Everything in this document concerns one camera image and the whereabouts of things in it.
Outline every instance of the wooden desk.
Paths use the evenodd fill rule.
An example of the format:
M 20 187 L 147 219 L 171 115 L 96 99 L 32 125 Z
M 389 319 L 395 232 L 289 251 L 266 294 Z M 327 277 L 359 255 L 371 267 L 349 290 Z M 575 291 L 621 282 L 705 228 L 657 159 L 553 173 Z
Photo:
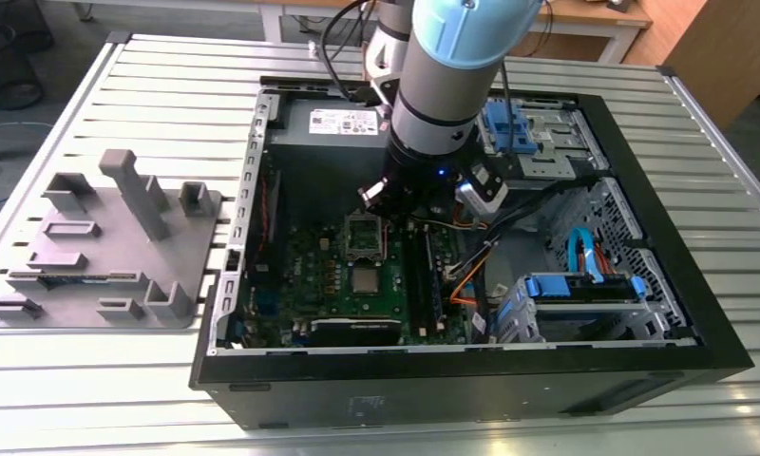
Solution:
M 351 3 L 351 0 L 94 0 L 88 3 L 186 10 L 259 12 L 263 15 L 266 41 L 282 43 L 285 42 L 282 16 L 334 17 Z M 75 3 L 75 6 L 82 17 L 87 11 L 86 3 Z M 650 17 L 635 3 L 626 14 L 609 9 L 605 3 L 590 3 L 585 0 L 554 0 L 553 8 L 555 13 L 553 33 L 559 37 L 554 40 L 555 45 L 565 46 L 563 39 L 561 39 L 563 35 L 606 39 L 607 44 L 594 58 L 606 64 L 618 64 L 622 61 L 639 31 L 646 29 L 651 23 Z M 346 17 L 355 18 L 358 14 L 353 11 Z M 538 22 L 530 30 L 541 33 L 547 20 L 549 11 L 547 7 L 543 7 Z
M 277 43 L 283 42 L 282 16 L 333 17 L 350 3 L 351 0 L 263 0 L 261 12 L 266 27 L 266 40 Z M 622 62 L 622 57 L 629 51 L 639 31 L 646 29 L 653 22 L 635 2 L 631 4 L 629 12 L 621 13 L 609 9 L 606 4 L 601 2 L 553 0 L 553 11 L 553 34 L 559 35 L 558 39 L 554 40 L 555 45 L 562 47 L 574 41 L 563 40 L 563 35 L 605 38 L 607 40 L 606 46 L 593 59 L 605 64 Z M 357 17 L 357 14 L 353 13 L 346 17 Z M 549 8 L 543 7 L 538 21 L 530 31 L 539 34 L 545 30 L 547 21 Z M 533 48 L 534 45 L 530 45 L 533 40 L 527 39 L 526 41 L 525 47 Z M 537 55 L 537 57 L 539 56 L 553 57 L 551 55 Z M 574 58 L 569 55 L 557 57 Z

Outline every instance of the chip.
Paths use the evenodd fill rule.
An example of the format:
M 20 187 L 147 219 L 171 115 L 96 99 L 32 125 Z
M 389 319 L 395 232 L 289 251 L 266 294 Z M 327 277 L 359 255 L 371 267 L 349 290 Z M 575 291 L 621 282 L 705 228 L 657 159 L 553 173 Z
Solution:
M 381 291 L 381 276 L 377 269 L 355 268 L 353 270 L 353 292 L 378 293 Z

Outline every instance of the gray 3d printed holder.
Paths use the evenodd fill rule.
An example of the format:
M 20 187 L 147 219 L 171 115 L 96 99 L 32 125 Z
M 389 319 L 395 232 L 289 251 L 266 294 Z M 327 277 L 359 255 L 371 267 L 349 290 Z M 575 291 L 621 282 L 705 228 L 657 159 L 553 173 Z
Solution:
M 43 196 L 55 209 L 8 272 L 0 328 L 186 328 L 195 317 L 222 203 L 203 182 L 163 190 L 136 155 L 111 149 L 99 168 L 118 188 L 58 174 Z

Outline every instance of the motherboard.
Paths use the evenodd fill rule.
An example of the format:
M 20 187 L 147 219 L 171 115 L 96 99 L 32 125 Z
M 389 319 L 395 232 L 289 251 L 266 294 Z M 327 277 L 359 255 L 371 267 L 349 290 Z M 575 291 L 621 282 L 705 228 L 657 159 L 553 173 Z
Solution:
M 465 343 L 462 312 L 445 312 L 443 270 L 457 238 L 355 212 L 293 226 L 278 287 L 252 287 L 235 337 L 246 347 Z

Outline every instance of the aluminum profile table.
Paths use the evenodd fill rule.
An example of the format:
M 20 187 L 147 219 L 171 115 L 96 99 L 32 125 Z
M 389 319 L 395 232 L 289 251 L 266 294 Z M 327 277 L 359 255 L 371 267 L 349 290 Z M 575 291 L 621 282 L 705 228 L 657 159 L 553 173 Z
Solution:
M 361 58 L 342 54 L 346 78 L 361 77 Z M 655 68 L 534 59 L 507 67 L 514 88 L 605 98 L 757 367 L 614 417 L 246 432 L 188 388 L 199 318 L 176 332 L 4 330 L 0 451 L 760 454 L 760 184 L 684 85 Z M 224 243 L 263 75 L 326 72 L 305 46 L 150 35 L 104 46 L 0 214 L 0 294 L 50 208 L 43 186 L 55 171 L 108 184 L 98 168 L 107 148 L 135 150 L 140 173 L 164 188 L 203 180 L 228 197 Z M 214 249 L 208 270 L 223 260 Z

